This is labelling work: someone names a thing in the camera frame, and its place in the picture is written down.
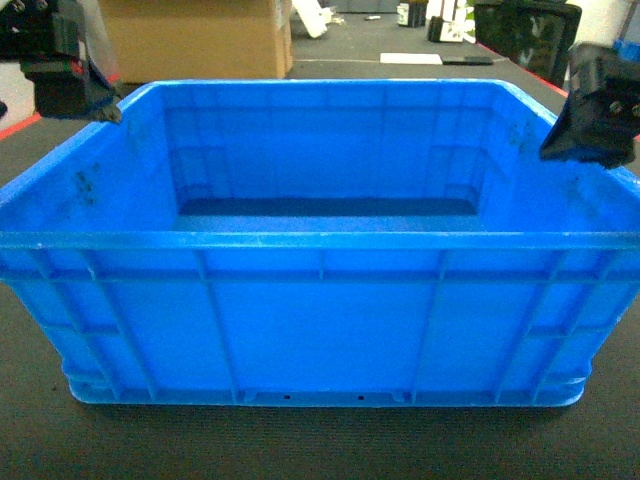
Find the blue plastic crate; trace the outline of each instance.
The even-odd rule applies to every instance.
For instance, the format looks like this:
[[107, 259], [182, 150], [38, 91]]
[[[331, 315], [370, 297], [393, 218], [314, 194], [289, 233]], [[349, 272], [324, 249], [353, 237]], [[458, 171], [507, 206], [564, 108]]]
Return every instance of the blue plastic crate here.
[[613, 48], [618, 52], [620, 58], [632, 62], [640, 62], [640, 44], [617, 39], [613, 42]]
[[96, 403], [556, 406], [640, 187], [495, 81], [163, 82], [0, 190], [0, 279]]

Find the white object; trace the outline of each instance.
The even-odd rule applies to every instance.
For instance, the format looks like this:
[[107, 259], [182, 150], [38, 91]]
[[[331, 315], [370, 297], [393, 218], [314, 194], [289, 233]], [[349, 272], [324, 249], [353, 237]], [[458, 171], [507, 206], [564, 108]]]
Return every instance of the white object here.
[[398, 12], [398, 25], [407, 26], [409, 25], [409, 4], [401, 3], [396, 7], [396, 11]]
[[0, 130], [29, 118], [34, 112], [33, 83], [24, 78], [18, 63], [0, 63], [0, 100], [9, 107], [0, 119]]
[[453, 21], [458, 0], [429, 0], [427, 5], [427, 19], [442, 17], [443, 20]]
[[575, 43], [611, 45], [618, 38], [631, 2], [623, 0], [569, 0], [582, 8]]
[[440, 55], [435, 53], [381, 53], [380, 63], [401, 65], [442, 65]]
[[311, 38], [318, 38], [327, 33], [327, 24], [317, 0], [293, 0], [293, 6]]
[[331, 10], [331, 8], [323, 8], [320, 10], [320, 12], [322, 13], [322, 20], [324, 21], [324, 24], [328, 25], [329, 23], [331, 23], [331, 19], [333, 18], [333, 11]]
[[464, 24], [456, 22], [443, 22], [440, 33], [441, 42], [462, 42], [464, 37]]

